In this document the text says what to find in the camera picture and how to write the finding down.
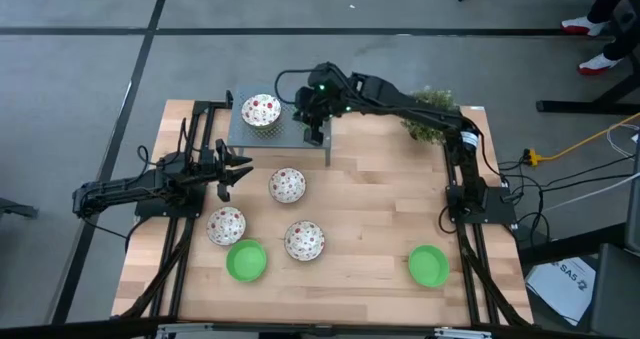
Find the sneaker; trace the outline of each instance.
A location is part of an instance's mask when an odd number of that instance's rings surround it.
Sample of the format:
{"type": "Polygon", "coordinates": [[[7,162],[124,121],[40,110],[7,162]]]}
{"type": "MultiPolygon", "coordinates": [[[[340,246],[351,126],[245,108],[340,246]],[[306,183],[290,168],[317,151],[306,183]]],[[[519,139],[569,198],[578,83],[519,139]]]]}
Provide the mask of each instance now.
{"type": "Polygon", "coordinates": [[[595,37],[600,34],[605,25],[607,22],[592,23],[587,17],[580,17],[563,21],[562,30],[567,34],[586,34],[595,37]]]}
{"type": "Polygon", "coordinates": [[[613,68],[620,60],[609,60],[604,57],[604,54],[600,54],[578,65],[578,72],[582,75],[598,75],[607,71],[609,68],[613,68]]]}

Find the person's leg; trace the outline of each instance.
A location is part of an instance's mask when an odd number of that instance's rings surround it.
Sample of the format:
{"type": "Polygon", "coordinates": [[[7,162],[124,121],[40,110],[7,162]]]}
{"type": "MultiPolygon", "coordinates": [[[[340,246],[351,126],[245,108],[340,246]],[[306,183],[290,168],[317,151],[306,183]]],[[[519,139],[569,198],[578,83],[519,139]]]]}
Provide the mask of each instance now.
{"type": "Polygon", "coordinates": [[[584,62],[578,66],[580,74],[596,75],[600,74],[618,64],[624,57],[629,55],[638,45],[640,40],[640,23],[634,25],[616,38],[612,43],[604,46],[602,54],[584,62]]]}
{"type": "Polygon", "coordinates": [[[596,0],[587,16],[563,21],[562,29],[569,34],[597,36],[606,26],[613,10],[620,1],[596,0]]]}

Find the yellow cable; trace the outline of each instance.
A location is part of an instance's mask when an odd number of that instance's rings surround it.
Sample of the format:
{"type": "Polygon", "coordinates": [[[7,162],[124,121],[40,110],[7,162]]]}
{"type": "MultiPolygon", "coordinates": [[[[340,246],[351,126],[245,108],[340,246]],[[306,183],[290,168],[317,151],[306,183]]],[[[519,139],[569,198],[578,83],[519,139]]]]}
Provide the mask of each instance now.
{"type": "Polygon", "coordinates": [[[550,160],[558,159],[561,156],[567,154],[568,152],[570,152],[570,151],[572,151],[572,150],[574,150],[574,149],[576,149],[576,148],[578,148],[578,147],[580,147],[580,146],[592,141],[593,139],[601,136],[602,134],[606,134],[608,131],[611,131],[611,130],[619,127],[620,125],[625,124],[626,122],[629,122],[629,121],[631,121],[631,120],[633,120],[633,119],[635,119],[635,118],[637,118],[639,116],[640,116],[640,113],[636,113],[635,115],[632,115],[632,116],[628,117],[627,119],[619,122],[618,124],[613,125],[613,126],[609,127],[608,129],[605,129],[605,130],[603,130],[603,131],[601,131],[599,133],[593,134],[592,136],[588,137],[587,139],[581,141],[580,143],[572,145],[572,146],[568,147],[567,149],[561,151],[560,153],[558,153],[556,155],[553,155],[553,156],[550,156],[550,157],[545,157],[545,156],[542,156],[542,155],[538,155],[538,154],[535,153],[535,151],[533,149],[530,149],[531,157],[532,157],[532,161],[531,161],[532,165],[536,166],[538,164],[538,162],[541,162],[541,161],[550,161],[550,160]]]}

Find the gray platform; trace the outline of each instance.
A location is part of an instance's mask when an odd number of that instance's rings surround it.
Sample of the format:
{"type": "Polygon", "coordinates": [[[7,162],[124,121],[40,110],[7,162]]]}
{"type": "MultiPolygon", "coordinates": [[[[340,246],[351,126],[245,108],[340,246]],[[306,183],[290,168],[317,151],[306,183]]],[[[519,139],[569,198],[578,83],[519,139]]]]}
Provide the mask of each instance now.
{"type": "MultiPolygon", "coordinates": [[[[290,91],[282,90],[282,95],[290,91]]],[[[322,149],[325,151],[325,165],[331,165],[331,121],[325,122],[321,132],[324,134],[322,146],[314,146],[304,141],[303,123],[292,119],[296,111],[295,106],[280,102],[282,112],[278,120],[269,128],[256,129],[242,119],[242,104],[258,94],[275,96],[273,87],[268,85],[239,86],[233,96],[234,103],[231,110],[231,124],[227,146],[237,148],[242,155],[244,148],[281,148],[281,149],[322,149]]]]}

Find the wooden table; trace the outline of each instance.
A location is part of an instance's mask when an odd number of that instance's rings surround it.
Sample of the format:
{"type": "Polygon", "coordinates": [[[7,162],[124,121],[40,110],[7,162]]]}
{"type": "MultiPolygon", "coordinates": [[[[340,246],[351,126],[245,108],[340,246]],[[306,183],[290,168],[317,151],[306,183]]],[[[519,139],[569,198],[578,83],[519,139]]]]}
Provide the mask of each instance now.
{"type": "MultiPolygon", "coordinates": [[[[191,100],[169,100],[160,123],[153,160],[175,150],[180,121],[191,117],[191,100]]],[[[466,107],[486,134],[487,157],[497,166],[486,114],[466,107]]],[[[211,143],[225,139],[229,110],[217,110],[211,143]]],[[[204,118],[198,128],[204,128],[204,118]]],[[[334,119],[331,167],[318,150],[249,149],[255,169],[230,188],[222,203],[215,184],[207,190],[203,213],[193,233],[180,303],[185,321],[249,323],[333,323],[358,325],[469,325],[457,238],[438,229],[447,184],[442,147],[411,139],[393,116],[346,115],[334,119]],[[269,196],[267,182],[279,168],[291,166],[307,178],[305,196],[283,205],[269,196]],[[213,244],[207,219],[222,206],[239,208],[247,218],[245,238],[260,241],[268,255],[263,276],[252,283],[235,281],[225,269],[229,248],[213,244]],[[303,263],[284,250],[283,236],[295,221],[311,220],[327,238],[318,259],[303,263]],[[407,268],[409,252],[420,244],[436,245],[451,263],[440,288],[416,284],[407,268]]],[[[489,185],[499,179],[482,161],[489,185]]],[[[125,258],[113,313],[128,309],[156,274],[168,218],[152,218],[136,231],[125,258]]],[[[470,226],[469,238],[473,241],[470,226]]],[[[500,225],[484,225],[491,273],[506,298],[532,321],[518,252],[500,225]]],[[[176,242],[181,229],[176,233],[176,242]]],[[[168,312],[173,278],[165,286],[161,314],[168,312]]],[[[476,278],[481,319],[485,301],[476,278]]]]}

